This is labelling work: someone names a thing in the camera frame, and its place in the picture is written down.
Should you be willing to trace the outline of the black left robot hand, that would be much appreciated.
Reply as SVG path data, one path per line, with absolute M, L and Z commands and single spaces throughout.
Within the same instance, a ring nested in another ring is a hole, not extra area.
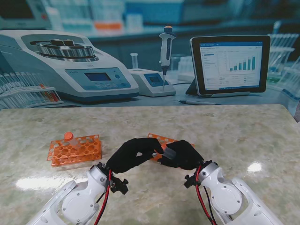
M 106 166 L 113 173 L 125 173 L 153 158 L 154 153 L 164 153 L 158 139 L 134 138 L 123 143 L 109 158 Z

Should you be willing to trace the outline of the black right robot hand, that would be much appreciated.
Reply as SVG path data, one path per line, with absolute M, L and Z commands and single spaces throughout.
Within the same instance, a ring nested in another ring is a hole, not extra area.
M 158 162 L 168 167 L 193 170 L 202 165 L 204 159 L 189 142 L 180 140 L 167 144 Z

